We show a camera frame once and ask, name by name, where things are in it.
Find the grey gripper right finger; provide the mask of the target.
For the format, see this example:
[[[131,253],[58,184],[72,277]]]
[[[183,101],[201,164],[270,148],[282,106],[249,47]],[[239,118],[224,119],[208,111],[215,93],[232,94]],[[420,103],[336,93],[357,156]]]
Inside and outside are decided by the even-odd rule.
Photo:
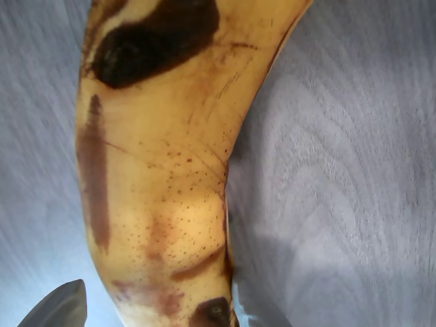
[[[239,326],[290,327],[290,322],[271,301],[249,294],[234,295]]]

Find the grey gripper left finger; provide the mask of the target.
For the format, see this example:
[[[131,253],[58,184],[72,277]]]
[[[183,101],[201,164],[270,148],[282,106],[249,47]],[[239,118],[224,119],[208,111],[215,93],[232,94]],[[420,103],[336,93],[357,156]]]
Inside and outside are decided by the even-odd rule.
[[[84,327],[87,291],[82,279],[55,288],[40,300],[18,327]]]

